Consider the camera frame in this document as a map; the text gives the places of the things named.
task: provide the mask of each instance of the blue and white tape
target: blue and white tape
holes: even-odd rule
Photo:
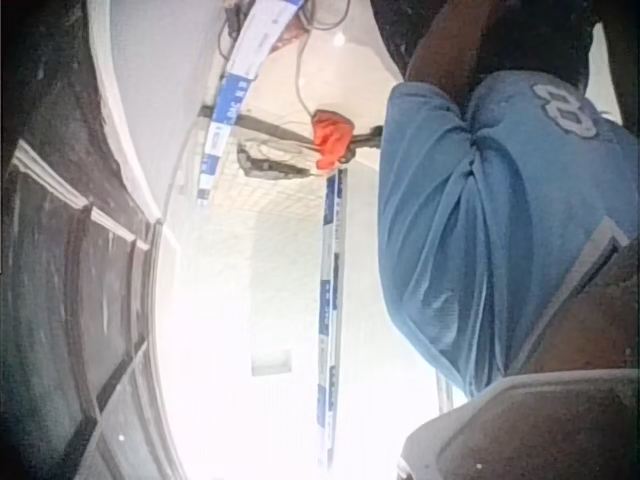
[[[346,179],[346,170],[338,170],[327,178],[322,232],[316,418],[320,446],[318,460],[326,470],[331,467],[333,459],[340,372],[341,290],[345,238],[343,193]]]
[[[207,204],[210,199],[218,163],[251,82],[302,3],[303,0],[256,0],[251,9],[216,97],[198,177],[199,204]]]

